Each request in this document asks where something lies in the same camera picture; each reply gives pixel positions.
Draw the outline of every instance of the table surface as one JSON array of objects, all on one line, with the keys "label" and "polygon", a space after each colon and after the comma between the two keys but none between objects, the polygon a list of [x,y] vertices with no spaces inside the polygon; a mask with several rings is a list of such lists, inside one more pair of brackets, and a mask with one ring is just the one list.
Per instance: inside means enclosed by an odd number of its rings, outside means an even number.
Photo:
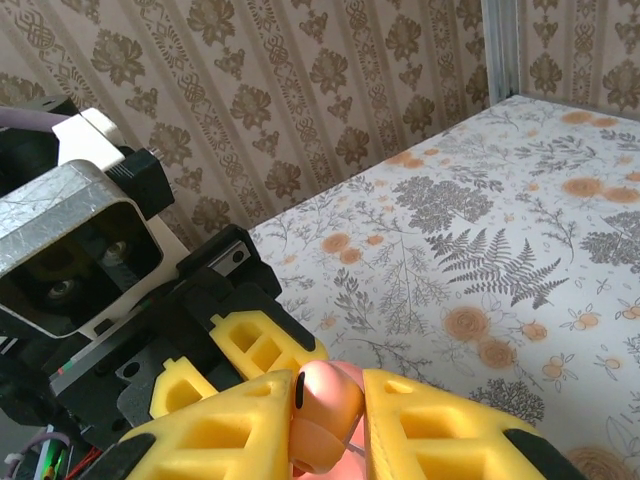
[{"label": "table surface", "polygon": [[258,226],[279,300],[335,359],[640,472],[640,128],[513,97]]}]

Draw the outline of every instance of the cable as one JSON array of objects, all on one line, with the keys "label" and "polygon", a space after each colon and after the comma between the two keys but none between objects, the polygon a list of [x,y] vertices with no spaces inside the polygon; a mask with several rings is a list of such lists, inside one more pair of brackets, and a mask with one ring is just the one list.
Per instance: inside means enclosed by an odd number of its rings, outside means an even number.
[{"label": "cable", "polygon": [[0,126],[51,133],[52,127],[68,120],[66,115],[17,107],[0,107]]},{"label": "cable", "polygon": [[55,450],[55,453],[49,462],[49,466],[45,469],[42,475],[42,480],[56,480],[58,463],[60,463],[60,457],[62,452],[65,450],[70,451],[68,448],[57,448]]},{"label": "cable", "polygon": [[78,463],[75,467],[73,467],[73,470],[69,472],[69,474],[65,477],[64,480],[73,480],[85,468],[87,468],[89,465],[95,462],[100,455],[102,455],[102,451],[98,450],[96,447],[91,447],[91,450],[89,450],[89,453],[87,453],[85,457],[82,460],[80,460],[80,463]]},{"label": "cable", "polygon": [[47,440],[57,440],[59,442],[64,443],[65,448],[69,448],[71,445],[71,440],[64,433],[60,432],[49,432],[49,433],[41,433],[33,437],[24,447],[20,450],[19,456],[13,458],[9,462],[9,468],[7,469],[7,473],[5,474],[3,480],[13,480],[18,473],[18,466],[22,461],[22,458],[36,445],[40,445],[41,443],[46,442]]}]

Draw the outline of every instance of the patterned wallpaper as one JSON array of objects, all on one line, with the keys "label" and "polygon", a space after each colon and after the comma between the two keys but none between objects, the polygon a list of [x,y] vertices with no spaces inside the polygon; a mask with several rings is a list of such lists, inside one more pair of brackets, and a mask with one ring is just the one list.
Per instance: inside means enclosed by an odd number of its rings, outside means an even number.
[{"label": "patterned wallpaper", "polygon": [[522,93],[640,118],[640,0],[518,0]]},{"label": "patterned wallpaper", "polygon": [[66,93],[163,153],[194,247],[478,112],[480,0],[0,0],[0,103]]}]

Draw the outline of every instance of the yellow foam pad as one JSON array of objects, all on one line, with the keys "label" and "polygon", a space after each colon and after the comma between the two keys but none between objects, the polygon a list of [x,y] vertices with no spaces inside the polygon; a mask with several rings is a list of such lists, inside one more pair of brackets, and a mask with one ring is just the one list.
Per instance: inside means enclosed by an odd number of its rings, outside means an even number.
[{"label": "yellow foam pad", "polygon": [[526,422],[382,370],[364,388],[369,480],[544,480],[502,433]]},{"label": "yellow foam pad", "polygon": [[268,373],[131,430],[156,441],[127,480],[288,480],[294,382]]},{"label": "yellow foam pad", "polygon": [[164,371],[156,377],[149,414],[160,418],[173,413],[218,391],[186,357],[164,362]]},{"label": "yellow foam pad", "polygon": [[305,363],[329,359],[318,340],[315,350],[308,352],[260,311],[216,315],[211,320],[215,324],[211,338],[246,379],[281,369],[298,373]]}]

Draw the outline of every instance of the pink toy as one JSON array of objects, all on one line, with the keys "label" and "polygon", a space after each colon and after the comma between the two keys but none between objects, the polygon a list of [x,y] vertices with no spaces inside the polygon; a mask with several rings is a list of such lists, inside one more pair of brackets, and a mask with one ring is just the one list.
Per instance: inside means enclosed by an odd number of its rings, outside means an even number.
[{"label": "pink toy", "polygon": [[294,478],[365,477],[362,369],[313,361],[300,369],[289,436]]}]

